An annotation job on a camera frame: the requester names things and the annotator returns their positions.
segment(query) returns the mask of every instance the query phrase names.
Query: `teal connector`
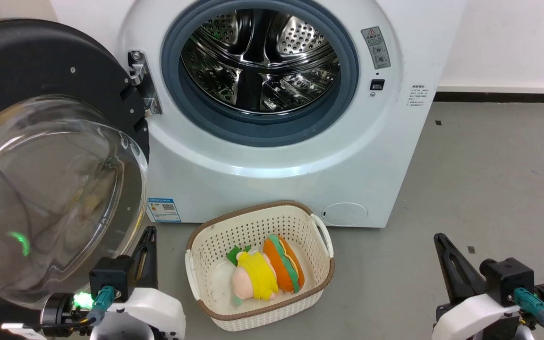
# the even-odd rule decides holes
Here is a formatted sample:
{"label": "teal connector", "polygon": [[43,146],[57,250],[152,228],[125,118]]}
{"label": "teal connector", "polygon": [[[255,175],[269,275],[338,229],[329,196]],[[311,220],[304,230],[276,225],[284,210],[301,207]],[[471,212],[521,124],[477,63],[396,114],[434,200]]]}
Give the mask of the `teal connector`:
{"label": "teal connector", "polygon": [[526,312],[537,319],[538,324],[544,327],[544,302],[524,288],[513,291],[513,301]]}
{"label": "teal connector", "polygon": [[115,301],[115,289],[111,286],[105,286],[100,289],[98,296],[93,300],[93,307],[87,314],[87,319],[95,318],[95,322],[91,325],[97,326],[102,322],[104,313],[111,307]]}

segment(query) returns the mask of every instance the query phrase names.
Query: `green light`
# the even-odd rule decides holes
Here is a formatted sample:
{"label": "green light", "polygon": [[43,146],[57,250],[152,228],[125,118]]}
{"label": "green light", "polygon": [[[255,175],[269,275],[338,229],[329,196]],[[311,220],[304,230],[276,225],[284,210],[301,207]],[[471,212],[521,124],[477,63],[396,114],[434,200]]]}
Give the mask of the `green light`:
{"label": "green light", "polygon": [[90,308],[94,305],[94,300],[91,298],[89,293],[76,293],[73,297],[73,304],[81,308]]}
{"label": "green light", "polygon": [[28,256],[28,254],[31,252],[31,242],[28,240],[28,238],[15,231],[8,232],[7,235],[17,239],[17,241],[22,244],[22,255]]}

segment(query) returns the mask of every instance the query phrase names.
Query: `orange plush toy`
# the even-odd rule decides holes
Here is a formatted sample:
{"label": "orange plush toy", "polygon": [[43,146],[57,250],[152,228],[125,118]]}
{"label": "orange plush toy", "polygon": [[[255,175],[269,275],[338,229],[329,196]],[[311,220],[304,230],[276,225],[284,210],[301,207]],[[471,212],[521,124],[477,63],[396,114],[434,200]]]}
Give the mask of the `orange plush toy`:
{"label": "orange plush toy", "polygon": [[278,287],[285,292],[298,293],[304,286],[304,271],[287,241],[279,235],[270,235],[263,247],[263,253],[276,273]]}

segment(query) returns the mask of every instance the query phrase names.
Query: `door hinge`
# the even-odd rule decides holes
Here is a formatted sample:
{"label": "door hinge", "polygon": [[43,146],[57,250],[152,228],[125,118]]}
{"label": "door hinge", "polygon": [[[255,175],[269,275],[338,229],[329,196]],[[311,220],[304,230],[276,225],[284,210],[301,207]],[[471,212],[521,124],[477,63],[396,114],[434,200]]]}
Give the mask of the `door hinge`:
{"label": "door hinge", "polygon": [[127,60],[130,66],[129,75],[131,84],[136,87],[138,93],[144,99],[144,116],[149,117],[153,114],[162,114],[146,55],[143,51],[130,50],[127,54]]}

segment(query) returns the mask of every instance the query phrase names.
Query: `yellow shirt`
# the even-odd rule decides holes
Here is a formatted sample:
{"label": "yellow shirt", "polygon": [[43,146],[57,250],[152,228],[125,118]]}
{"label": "yellow shirt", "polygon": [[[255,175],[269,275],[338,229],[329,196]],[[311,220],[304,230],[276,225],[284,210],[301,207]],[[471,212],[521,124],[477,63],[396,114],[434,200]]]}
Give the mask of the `yellow shirt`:
{"label": "yellow shirt", "polygon": [[272,293],[278,292],[278,283],[274,272],[260,252],[241,254],[237,267],[242,267],[249,275],[255,299],[269,300]]}

